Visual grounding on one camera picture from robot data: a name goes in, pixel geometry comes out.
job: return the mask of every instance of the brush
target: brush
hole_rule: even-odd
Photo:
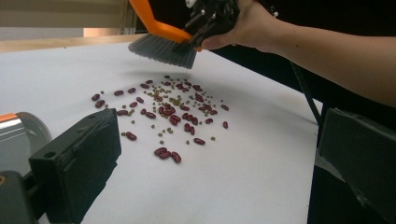
[[[191,35],[169,24],[156,21],[149,0],[129,0],[148,34],[131,43],[128,49],[161,63],[192,68],[197,49],[189,44]]]

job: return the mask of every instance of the red kidney bean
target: red kidney bean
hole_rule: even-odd
[[[181,116],[181,118],[182,118],[182,119],[187,119],[187,116],[188,116],[188,115],[189,115],[188,113],[184,113],[183,116]]]
[[[210,105],[205,105],[205,107],[206,107],[206,109],[207,109],[208,111],[212,111],[212,106],[210,106]]]
[[[170,118],[169,121],[170,121],[171,124],[173,124],[174,126],[177,126],[177,121],[175,121],[174,119]]]
[[[140,87],[143,88],[143,89],[148,89],[149,85],[145,84],[145,83],[142,83],[142,84],[140,84]]]
[[[224,110],[229,110],[230,108],[227,105],[221,105],[221,108],[223,108]]]
[[[100,100],[98,102],[96,102],[95,106],[96,108],[100,108],[105,104],[105,100]]]
[[[97,101],[99,99],[99,97],[100,97],[100,94],[96,93],[91,99],[93,101]]]
[[[207,123],[207,124],[212,123],[212,122],[213,122],[213,119],[207,119],[207,120],[205,120],[205,123]]]
[[[204,145],[205,141],[202,140],[201,138],[194,138],[194,142],[198,145]]]
[[[178,155],[177,152],[172,152],[171,157],[174,160],[175,163],[180,163],[181,162],[181,157]]]
[[[193,126],[190,126],[190,133],[191,135],[195,135],[195,128]]]
[[[131,89],[128,90],[128,93],[134,93],[135,91],[136,91],[135,88],[131,88]]]
[[[187,133],[189,133],[191,131],[191,126],[189,123],[184,124],[184,131]]]
[[[131,141],[134,141],[134,140],[137,139],[136,135],[134,135],[134,134],[132,134],[132,133],[130,133],[130,132],[127,132],[125,135],[126,135],[126,137],[127,137],[129,140],[131,140]]]
[[[191,121],[194,118],[194,115],[188,115],[187,120]]]
[[[123,91],[115,91],[114,95],[116,95],[116,96],[123,95]]]
[[[123,116],[123,115],[127,115],[128,114],[128,110],[119,110],[117,111],[117,115],[118,116]]]
[[[174,119],[177,122],[181,122],[181,118],[177,115],[171,115],[171,119]]]
[[[130,107],[136,107],[137,106],[137,102],[132,102],[129,106]]]
[[[159,112],[160,114],[163,114],[163,111],[164,111],[163,106],[160,106],[160,108],[158,108],[158,112]]]
[[[172,153],[170,151],[165,151],[163,153],[161,153],[160,155],[158,155],[161,159],[165,160],[168,159],[169,157],[171,157]]]
[[[149,119],[155,119],[157,116],[155,116],[155,114],[151,112],[146,112],[146,117],[148,117]]]
[[[160,154],[164,153],[164,152],[167,151],[167,150],[168,150],[168,149],[167,149],[166,147],[160,147],[160,148],[158,148],[158,149],[156,149],[156,150],[154,151],[154,154],[157,155],[157,156],[159,156]]]
[[[145,101],[140,97],[136,97],[136,101],[139,102],[140,104],[145,103]]]
[[[198,125],[198,118],[193,118],[191,122],[193,125]]]

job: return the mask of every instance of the orange part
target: orange part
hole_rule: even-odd
[[[0,115],[0,122],[9,120],[9,119],[15,119],[17,116],[15,114],[5,114],[5,115]]]
[[[177,43],[189,40],[191,35],[166,23],[156,21],[149,0],[129,0],[134,11],[152,35],[157,35]]]

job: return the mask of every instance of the white table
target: white table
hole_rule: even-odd
[[[118,166],[83,223],[306,223],[318,126],[301,93],[207,51],[186,70],[138,57],[127,45],[0,53],[0,114],[30,112],[53,138],[98,111],[91,97],[99,91],[118,109],[136,96],[151,108],[138,86],[165,75],[202,85],[217,104],[215,122],[196,128],[205,146],[186,145],[192,136],[166,119],[119,117],[120,131],[138,139],[121,138]],[[113,95],[131,87],[134,95]],[[221,99],[230,111],[219,108]],[[174,133],[164,135],[164,146],[181,164],[152,153],[167,127]]]

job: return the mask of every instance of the brush bristles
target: brush bristles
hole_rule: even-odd
[[[147,34],[131,43],[128,49],[137,55],[147,57],[161,63],[169,63],[191,69],[195,60],[195,49],[176,53],[174,52],[174,49],[178,45],[180,44],[172,40]]]

